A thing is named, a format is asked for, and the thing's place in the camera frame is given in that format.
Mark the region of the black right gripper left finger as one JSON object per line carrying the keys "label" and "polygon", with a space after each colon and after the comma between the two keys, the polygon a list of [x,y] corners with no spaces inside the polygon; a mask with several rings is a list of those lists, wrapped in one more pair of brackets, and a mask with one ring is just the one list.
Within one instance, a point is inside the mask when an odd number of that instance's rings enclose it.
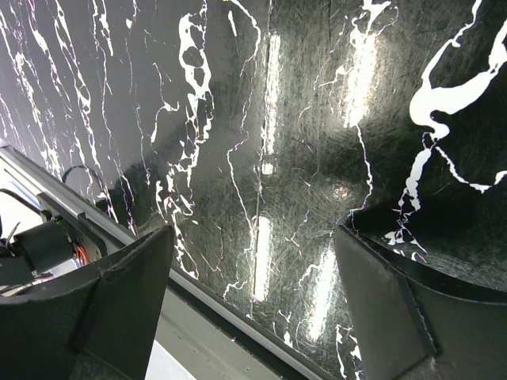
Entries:
{"label": "black right gripper left finger", "polygon": [[3,379],[143,379],[173,259],[164,226],[1,299]]}

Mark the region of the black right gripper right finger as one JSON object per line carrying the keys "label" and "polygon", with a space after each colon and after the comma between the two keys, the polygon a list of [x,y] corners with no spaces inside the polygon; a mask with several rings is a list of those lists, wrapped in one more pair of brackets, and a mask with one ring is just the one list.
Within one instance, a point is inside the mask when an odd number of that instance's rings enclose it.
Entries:
{"label": "black right gripper right finger", "polygon": [[506,293],[339,226],[334,245],[368,379],[504,379]]}

